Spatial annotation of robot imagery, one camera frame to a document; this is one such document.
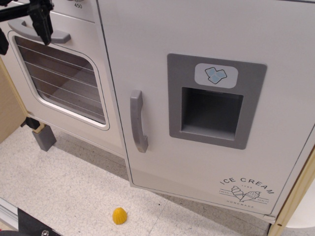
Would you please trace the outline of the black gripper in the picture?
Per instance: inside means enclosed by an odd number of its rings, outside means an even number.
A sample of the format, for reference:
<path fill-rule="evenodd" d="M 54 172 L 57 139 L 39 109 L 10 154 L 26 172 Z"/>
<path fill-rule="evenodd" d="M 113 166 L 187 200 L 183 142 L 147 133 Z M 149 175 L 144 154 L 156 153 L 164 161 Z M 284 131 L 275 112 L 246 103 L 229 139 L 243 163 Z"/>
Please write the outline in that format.
<path fill-rule="evenodd" d="M 30 0 L 29 3 L 20 6 L 7 8 L 11 0 L 1 0 L 0 5 L 5 6 L 5 9 L 0 11 L 0 21 L 13 20 L 19 17 L 30 16 L 32 26 L 36 33 L 42 39 L 45 45 L 51 43 L 51 35 L 53 33 L 50 11 L 54 9 L 51 0 Z M 9 43 L 0 29 L 0 54 L 6 55 Z"/>

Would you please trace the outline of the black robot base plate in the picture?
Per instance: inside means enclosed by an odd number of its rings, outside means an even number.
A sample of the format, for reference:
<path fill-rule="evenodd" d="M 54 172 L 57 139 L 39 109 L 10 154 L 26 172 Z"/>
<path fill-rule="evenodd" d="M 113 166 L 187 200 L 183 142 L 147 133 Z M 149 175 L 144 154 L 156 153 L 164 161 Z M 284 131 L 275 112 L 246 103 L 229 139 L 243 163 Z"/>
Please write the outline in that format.
<path fill-rule="evenodd" d="M 18 231 L 28 236 L 61 236 L 59 232 L 18 208 Z"/>

